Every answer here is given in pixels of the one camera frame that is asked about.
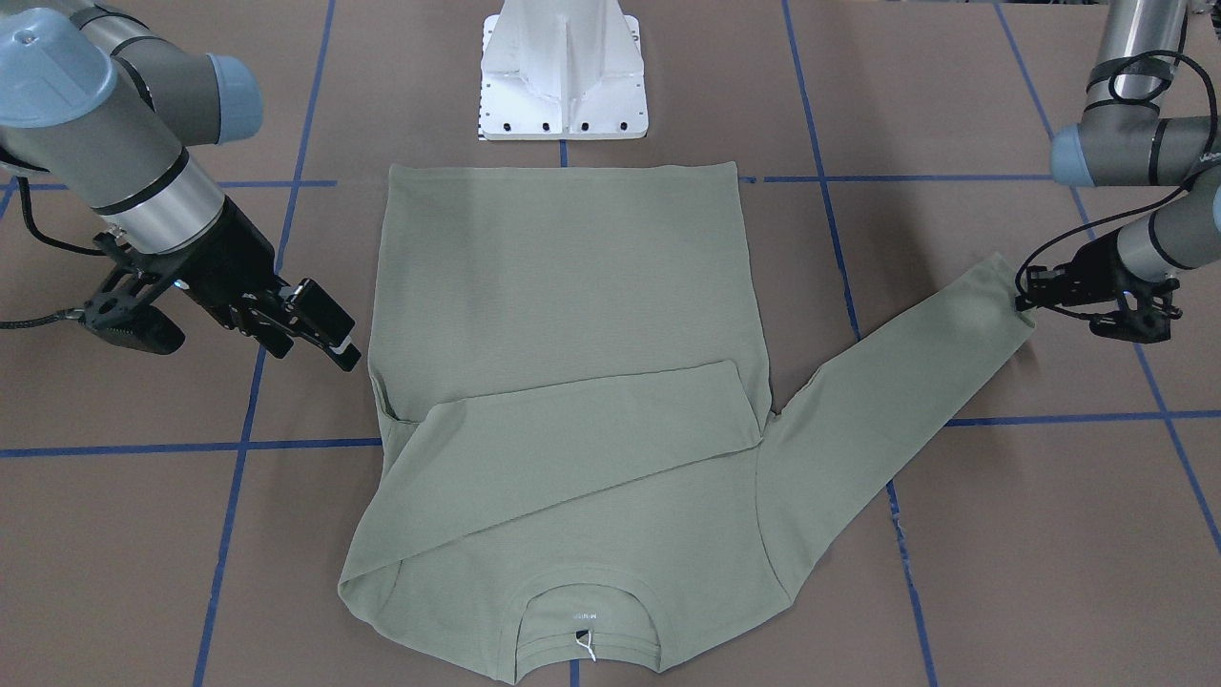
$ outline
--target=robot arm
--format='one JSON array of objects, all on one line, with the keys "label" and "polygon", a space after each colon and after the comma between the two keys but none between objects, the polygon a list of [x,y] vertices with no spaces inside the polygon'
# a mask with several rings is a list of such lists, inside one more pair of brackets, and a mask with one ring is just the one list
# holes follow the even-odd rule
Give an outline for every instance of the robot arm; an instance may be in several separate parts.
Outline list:
[{"label": "robot arm", "polygon": [[187,150],[258,131],[249,71],[187,55],[117,10],[40,5],[0,0],[0,165],[54,173],[107,223],[94,243],[116,266],[81,322],[171,354],[184,336],[151,301],[176,286],[277,359],[298,337],[350,371],[352,317],[313,279],[275,273],[271,244]]},{"label": "robot arm", "polygon": [[[1188,0],[1112,0],[1081,123],[1061,129],[1053,176],[1068,185],[1179,185],[1190,193],[1082,246],[1055,268],[1029,266],[1018,306],[1116,301],[1100,336],[1170,338],[1177,275],[1221,257],[1221,140],[1212,117],[1160,118],[1179,63]],[[1147,52],[1155,52],[1138,57]]]}]

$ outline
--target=folded sleeve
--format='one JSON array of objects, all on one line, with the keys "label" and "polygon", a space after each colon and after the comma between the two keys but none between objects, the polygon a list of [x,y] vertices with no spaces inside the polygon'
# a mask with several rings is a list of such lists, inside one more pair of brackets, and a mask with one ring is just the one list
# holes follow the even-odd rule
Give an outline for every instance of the folded sleeve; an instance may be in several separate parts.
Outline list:
[{"label": "folded sleeve", "polygon": [[759,531],[790,597],[832,541],[1022,345],[1000,255],[827,362],[759,445]]}]

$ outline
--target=black cable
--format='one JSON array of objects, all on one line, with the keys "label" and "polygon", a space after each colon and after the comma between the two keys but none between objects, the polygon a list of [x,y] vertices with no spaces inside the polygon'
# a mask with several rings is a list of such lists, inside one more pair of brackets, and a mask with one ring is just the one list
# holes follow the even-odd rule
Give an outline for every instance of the black cable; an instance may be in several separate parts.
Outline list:
[{"label": "black cable", "polygon": [[29,179],[18,176],[17,177],[17,190],[21,195],[21,217],[26,220],[26,228],[29,229],[31,236],[46,243],[53,248],[59,248],[60,250],[67,250],[70,253],[77,253],[79,255],[105,255],[101,250],[94,248],[84,248],[82,245],[73,245],[72,243],[65,243],[57,238],[51,238],[42,231],[38,229],[38,225],[34,223],[34,204],[29,198]]},{"label": "black cable", "polygon": [[[1139,55],[1133,55],[1133,56],[1128,57],[1118,67],[1115,68],[1115,72],[1111,73],[1110,79],[1107,79],[1106,89],[1110,93],[1111,98],[1114,98],[1117,103],[1123,103],[1123,104],[1128,104],[1128,105],[1139,105],[1139,104],[1145,104],[1145,103],[1151,101],[1154,98],[1158,98],[1159,95],[1162,94],[1162,92],[1166,90],[1165,88],[1161,88],[1161,89],[1154,88],[1149,94],[1143,95],[1140,98],[1122,98],[1115,90],[1115,81],[1116,81],[1116,78],[1123,76],[1123,70],[1131,67],[1132,65],[1139,62],[1140,60],[1145,60],[1145,59],[1149,59],[1149,57],[1175,57],[1176,62],[1177,61],[1182,61],[1182,63],[1192,67],[1192,70],[1200,77],[1200,81],[1204,82],[1204,92],[1208,94],[1208,98],[1209,98],[1209,135],[1204,140],[1203,153],[1204,154],[1211,153],[1212,151],[1212,144],[1216,143],[1216,138],[1217,138],[1217,120],[1219,120],[1219,117],[1217,117],[1217,95],[1216,95],[1216,90],[1212,88],[1212,79],[1209,78],[1209,74],[1208,74],[1206,71],[1204,71],[1204,67],[1201,67],[1199,65],[1199,62],[1197,62],[1195,60],[1193,60],[1193,59],[1188,57],[1187,55],[1184,55],[1182,51],[1179,51],[1179,50],[1149,50],[1149,51],[1145,51],[1145,52],[1140,52]],[[1195,182],[1195,177],[1198,177],[1200,173],[1203,173],[1208,168],[1210,168],[1210,167],[1203,167],[1203,168],[1192,171],[1187,176],[1187,178],[1184,178],[1183,182],[1178,184],[1177,188],[1175,188],[1173,190],[1171,190],[1168,195],[1166,195],[1165,198],[1162,198],[1160,200],[1156,200],[1154,203],[1149,203],[1148,205],[1143,205],[1143,206],[1136,207],[1133,210],[1127,210],[1127,211],[1123,211],[1123,212],[1118,212],[1118,214],[1111,215],[1109,217],[1103,217],[1100,220],[1094,220],[1092,222],[1085,222],[1085,223],[1083,223],[1083,225],[1081,225],[1081,226],[1078,226],[1076,228],[1071,228],[1071,229],[1061,233],[1060,236],[1056,236],[1055,238],[1048,240],[1043,245],[1039,245],[1033,253],[1031,253],[1029,256],[1026,257],[1026,260],[1022,262],[1022,266],[1017,268],[1017,273],[1013,275],[1013,286],[1017,287],[1018,294],[1021,294],[1021,297],[1024,298],[1027,301],[1034,303],[1034,299],[1031,298],[1029,293],[1022,286],[1022,276],[1026,275],[1026,270],[1027,270],[1027,267],[1031,266],[1031,262],[1033,262],[1034,259],[1038,257],[1048,248],[1055,245],[1056,243],[1060,243],[1061,240],[1068,238],[1070,236],[1074,236],[1077,233],[1081,233],[1082,231],[1088,231],[1090,228],[1094,228],[1095,226],[1104,225],[1104,223],[1110,223],[1110,222],[1112,222],[1115,220],[1121,220],[1121,218],[1125,218],[1125,217],[1129,217],[1132,215],[1139,215],[1139,214],[1143,214],[1143,212],[1156,210],[1158,207],[1161,207],[1162,205],[1165,205],[1165,204],[1170,203],[1171,200],[1173,200],[1175,198],[1177,198],[1184,190],[1189,189],[1192,187],[1192,184]],[[1094,316],[1098,316],[1096,312],[1094,312],[1094,314],[1090,314],[1090,312],[1076,312],[1076,311],[1061,308],[1059,305],[1044,305],[1044,304],[1039,304],[1039,303],[1035,303],[1035,304],[1038,306],[1040,306],[1040,308],[1045,308],[1045,309],[1049,309],[1051,311],[1060,312],[1062,315],[1067,315],[1067,316],[1076,317],[1076,318],[1088,320],[1088,318],[1093,318]]]},{"label": "black cable", "polygon": [[40,316],[40,317],[34,317],[34,318],[20,318],[20,320],[12,320],[12,321],[0,320],[0,329],[2,329],[2,328],[33,328],[35,326],[43,326],[43,325],[48,325],[48,323],[55,323],[55,322],[62,321],[62,320],[74,320],[74,318],[81,318],[81,309],[78,309],[78,308],[67,308],[67,309],[63,309],[63,310],[55,310],[54,312],[51,312],[51,314],[49,314],[46,316]]}]

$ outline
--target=extended sleeve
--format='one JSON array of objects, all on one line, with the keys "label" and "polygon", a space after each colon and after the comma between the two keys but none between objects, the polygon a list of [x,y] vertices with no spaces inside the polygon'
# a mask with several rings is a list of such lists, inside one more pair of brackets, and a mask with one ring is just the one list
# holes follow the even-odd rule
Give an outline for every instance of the extended sleeve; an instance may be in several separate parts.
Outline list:
[{"label": "extended sleeve", "polygon": [[823,365],[759,447],[759,530],[790,597],[832,541],[1034,328],[1000,255]]}]

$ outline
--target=fabric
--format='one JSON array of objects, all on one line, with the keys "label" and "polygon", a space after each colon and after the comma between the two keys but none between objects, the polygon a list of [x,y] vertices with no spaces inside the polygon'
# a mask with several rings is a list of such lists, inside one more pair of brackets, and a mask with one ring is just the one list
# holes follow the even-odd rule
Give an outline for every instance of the fabric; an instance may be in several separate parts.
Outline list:
[{"label": "fabric", "polygon": [[737,171],[391,171],[369,367],[386,450],[339,581],[515,683],[657,671],[792,604],[1029,336],[985,260],[770,414]]}]

